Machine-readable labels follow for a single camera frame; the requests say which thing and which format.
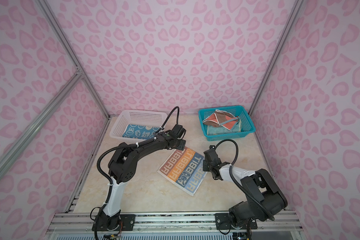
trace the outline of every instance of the pink leopard print wall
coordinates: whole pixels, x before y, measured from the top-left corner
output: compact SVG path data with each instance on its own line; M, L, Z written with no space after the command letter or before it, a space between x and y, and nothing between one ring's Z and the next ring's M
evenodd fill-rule
M32 0L0 1L0 157L74 72Z
M44 236L67 204L104 122L78 83L0 181L0 240Z
M51 0L111 114L249 110L294 0Z
M360 1L308 1L254 122L308 239L360 239Z

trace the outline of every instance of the marble table surface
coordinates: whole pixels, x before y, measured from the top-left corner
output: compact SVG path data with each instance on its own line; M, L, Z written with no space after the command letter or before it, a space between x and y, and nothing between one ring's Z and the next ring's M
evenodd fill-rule
M111 119L106 135L101 143L97 157L91 166L81 190L74 213L89 213L94 207L100 207L107 197L108 180L96 169L98 157L120 141L109 136L110 129L117 117ZM175 114L166 125L172 129L176 123ZM180 115L179 124L187 130L184 139L186 146L202 154L210 145L219 141L207 141L200 127L197 115ZM247 170L267 169L253 133L244 138L234 139L239 146L239 156L235 166ZM231 162L235 157L235 145L222 143L216 150L222 162ZM172 150L160 150L145 156L137 164L135 176L127 183L121 201L122 212L182 212L182 211L227 211L235 204L246 201L245 194L228 181L213 180L207 174L192 197L173 185L157 170L172 153ZM108 162L113 152L104 157L101 168L108 173Z

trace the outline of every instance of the orange stripe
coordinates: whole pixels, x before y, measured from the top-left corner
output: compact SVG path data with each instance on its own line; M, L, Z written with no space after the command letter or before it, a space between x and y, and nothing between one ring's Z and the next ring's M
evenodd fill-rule
M183 172L188 163L192 160L195 155L195 151L190 148L187 148L182 156L182 158L176 163L173 169L169 172L167 177L176 182L178 176Z

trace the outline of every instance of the metal bar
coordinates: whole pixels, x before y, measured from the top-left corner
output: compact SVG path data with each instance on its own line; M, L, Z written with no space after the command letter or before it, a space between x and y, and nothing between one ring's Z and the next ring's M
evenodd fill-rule
M89 171L91 170L91 166L93 164L93 161L96 159L96 156L97 156L97 153L98 153L98 151L100 149L101 143L103 142L104 136L106 135L107 129L108 129L109 124L110 124L110 120L111 120L111 118L107 119L106 123L104 124L104 127L103 127L102 132L101 132L101 138L99 139L99 142L96 145L96 149L94 150L93 157L92 157L90 163L88 164L88 168L86 169L86 172L84 173L84 179L83 179L82 183L79 186L77 196L80 195L81 190L84 187L85 180L87 179Z
M64 209L64 212L68 212L69 210L71 210L71 206L72 206L72 204L74 204L74 203L73 203L74 200L76 200L75 197L80 194L81 189L82 189L82 186L84 185L84 182L85 182L85 180L86 180L86 178L87 178L87 175L88 175L88 173L89 173L89 170L91 169L93 160L95 159L95 157L96 157L96 155L97 155L97 151L99 150L99 147L100 147L100 145L101 145L101 142L102 142L102 140L103 140L103 138L104 138L104 136L105 136L105 133L106 133L106 131L107 131L107 128L108 128L108 126L109 126L109 123L110 123L110 120L109 120L109 119L106 119L106 121L105 121L105 123L104 123L104 125L103 125L103 127L102 127L102 130L101 130L101 132L100 132L100 135L99 135L99 137L97 138L97 140L96 140L96 142L95 142L95 145L94 145L94 147L93 147L93 149L92 149L92 152L91 152L91 154L90 154L89 157L88 157L88 160L87 160L87 162L86 162L86 165L84 166L83 171L81 172L81 175L80 175L80 177L79 177L79 180L77 181L77 183L76 183L76 185L75 185L75 188L74 188L74 190L72 191L71 196L69 197L69 201L68 201L68 203L67 203L67 205L66 205L66 207L65 207L65 209Z
M77 57L75 51L73 50L71 44L69 43L69 40L67 36L65 35L64 31L62 30L55 14L53 13L51 6L46 0L35 0L36 3L39 5L40 10L43 12L43 15L49 25L51 26L52 30L54 31L56 37L59 39L62 47L67 52L69 58L71 59L72 63L76 66L77 70L80 70L84 74L84 83L86 84L87 88L89 89L90 94L94 98L95 102L101 109L102 113L105 115L106 118L109 118L109 113L102 102L101 98L99 97L98 93L96 92L95 88L93 87L91 81L89 80L89 77L87 73L85 72L85 69L81 65L79 58Z
M23 131L23 134L17 141L12 145L6 154L0 158L0 180L11 168L14 162L17 160L19 155L28 147L36 134L41 128L48 122L51 116L54 114L56 109L68 96L68 94L74 89L76 84L79 82L82 73L78 71L72 76L68 83L60 90L60 92L53 97L48 105L42 110L42 112L34 119L33 122Z
M275 215L275 221L270 221L267 220L266 223L267 224L279 224L280 222L291 222L291 221L298 221L298 216L296 214L294 215ZM85 217L75 217L75 216L71 216L71 217L54 217L52 219L51 223L91 223L93 222L89 216L85 216ZM168 224L174 224L174 225L178 225L180 223L178 222L212 222L215 223L215 216L162 216L162 217L136 217L135 218L135 223L136 224L156 224L156 225L168 225Z
M97 213L99 210L98 209L94 209L93 214ZM135 214L136 216L150 216L150 215L154 215L154 216L174 216L174 215L178 215L178 216L194 216L194 215L214 215L214 214L227 214L227 211L211 211L211 212L122 212L121 214ZM280 215L296 215L295 211L292 210L286 210L286 211L281 211L278 214L275 215L276 216L280 216ZM61 214L55 214L55 217L89 217L89 213L74 213L74 214L67 214L67 213L61 213Z
M259 89L257 90L257 93L256 93L256 95L254 97L254 100L253 100L253 103L251 105L251 108L250 108L250 110L248 112L250 117L252 117L252 114L253 114L253 112L254 112L254 110L255 110L258 102L259 102L260 97L261 97L261 94L263 93L264 88L265 88L266 84L268 83L268 81L269 81L269 79L271 77L272 71L273 71L274 67L277 64L277 61L278 61L278 59L279 59L279 57L281 55L281 52L282 52L284 46L286 45L286 43L288 41L289 36L291 35L293 27L295 26L295 24L296 24L296 22L297 22L297 20L299 18L299 15L300 15L300 13L302 11L302 8L303 8L305 2L306 2L306 0L296 0L296 2L294 3L294 5L292 7L291 14L289 15L287 23L284 26L283 31L281 32L280 40L278 41L278 43L276 45L275 51L273 52L271 60L270 60L268 66L267 66L267 69L265 71L264 77L261 80L261 84L259 86Z
M267 165L267 168L269 169L269 173L270 173L270 175L272 176L272 178L273 178L273 180L275 181L275 183L278 185L277 180L276 180L276 177L275 177L275 175L274 175L274 173L273 173L273 169L271 168L271 165L269 164L268 158L267 158L267 156L266 156L266 154L265 154L264 146L263 146L263 144L261 143L260 137L257 135L257 132L254 132L254 137L255 137L255 139L256 139L257 145L259 146L259 150L260 150L260 152L261 152L261 155L263 156L264 162L265 162L265 164Z

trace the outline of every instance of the black cable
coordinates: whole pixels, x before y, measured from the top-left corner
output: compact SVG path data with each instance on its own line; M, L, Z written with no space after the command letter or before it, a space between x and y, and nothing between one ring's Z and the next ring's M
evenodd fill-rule
M94 207L91 211L91 213L89 214L89 218L92 219L92 221L94 221L95 219L92 218L92 213L93 213L93 210L95 209L99 209L100 207Z
M165 124L167 123L169 117L172 115L172 113L177 109L177 117L176 117L176 124L179 124L179 113L180 113L180 108L178 106L174 107L172 109L172 111L168 114L166 120L164 121L163 125L161 126L161 128L159 130L157 130L155 133L160 132L160 130L164 129Z
M245 226L247 228L247 238L248 238L248 240L252 240L252 230L251 230L251 226L250 226L251 222L252 222L252 218L250 218L248 220L248 222L245 224Z
M219 224L219 227L220 227L220 225L223 224L223 223L228 223L228 224L229 224L229 230L228 230L228 232L224 233L224 232L222 232L222 231L219 229L219 232L220 232L221 234L223 234L223 235L228 235L228 233L231 232L231 223L229 223L229 222L222 222L222 223Z
M184 129L184 133L183 133L183 136L180 138L180 139L183 139L183 137L185 137L185 133L186 133L187 131Z
M239 146L237 146L237 143L236 143L235 141L233 141L232 139L224 139L224 140L220 141L218 144L216 144L215 150L216 150L216 148L217 148L221 143L227 142L227 141L233 142L233 143L235 144L235 147L236 147L236 155L235 155L234 160L233 160L232 163L231 163L232 165L234 165L235 162L236 162L236 160L237 160L237 157L239 156Z
M101 213L101 211L105 208L105 206L106 206L106 204L103 204L103 205L101 206L101 208L99 209L99 213L96 215L96 218L95 218L95 230L94 230L94 232L95 232L95 239L96 239L96 240L99 240L99 238L98 238L98 236L97 236L97 223L98 223L98 221L99 221L100 213Z

